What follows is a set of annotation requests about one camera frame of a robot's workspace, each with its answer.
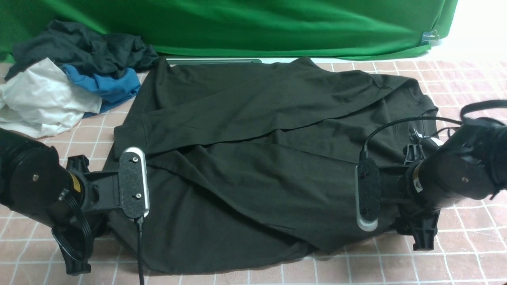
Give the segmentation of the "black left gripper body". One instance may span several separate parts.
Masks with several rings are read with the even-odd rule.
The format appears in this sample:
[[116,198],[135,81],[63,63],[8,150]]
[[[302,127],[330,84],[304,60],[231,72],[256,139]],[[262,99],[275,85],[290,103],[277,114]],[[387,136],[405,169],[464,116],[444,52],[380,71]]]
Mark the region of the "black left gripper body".
[[96,238],[107,232],[104,191],[112,186],[113,173],[91,172],[84,155],[67,159],[65,185],[52,205],[52,235],[65,262],[66,274],[89,274],[88,263]]

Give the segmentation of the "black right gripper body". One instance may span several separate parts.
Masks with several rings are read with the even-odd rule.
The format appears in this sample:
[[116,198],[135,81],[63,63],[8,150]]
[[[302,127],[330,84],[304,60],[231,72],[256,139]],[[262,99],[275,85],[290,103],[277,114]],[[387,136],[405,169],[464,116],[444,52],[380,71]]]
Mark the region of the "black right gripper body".
[[413,174],[425,159],[423,147],[410,144],[404,148],[404,164],[380,167],[381,202],[398,207],[399,215],[391,225],[399,235],[414,238],[414,251],[432,251],[438,233],[439,210],[433,209],[414,185]]

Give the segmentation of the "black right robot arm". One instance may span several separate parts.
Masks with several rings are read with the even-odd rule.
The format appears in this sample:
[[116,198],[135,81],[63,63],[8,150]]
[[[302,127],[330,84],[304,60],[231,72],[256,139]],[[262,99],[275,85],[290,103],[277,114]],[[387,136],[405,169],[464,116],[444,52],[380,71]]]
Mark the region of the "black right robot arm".
[[469,120],[432,154],[380,168],[382,202],[398,206],[392,227],[414,238],[415,251],[431,251],[440,210],[468,198],[494,198],[506,189],[506,125]]

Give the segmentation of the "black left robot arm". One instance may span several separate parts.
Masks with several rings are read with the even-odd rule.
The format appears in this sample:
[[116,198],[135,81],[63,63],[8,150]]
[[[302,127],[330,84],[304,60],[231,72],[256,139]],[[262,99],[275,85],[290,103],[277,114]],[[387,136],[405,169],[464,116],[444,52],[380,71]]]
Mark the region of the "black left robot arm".
[[91,172],[84,155],[64,167],[55,147],[5,129],[0,156],[1,204],[51,228],[68,275],[89,274],[94,240],[120,206],[118,174]]

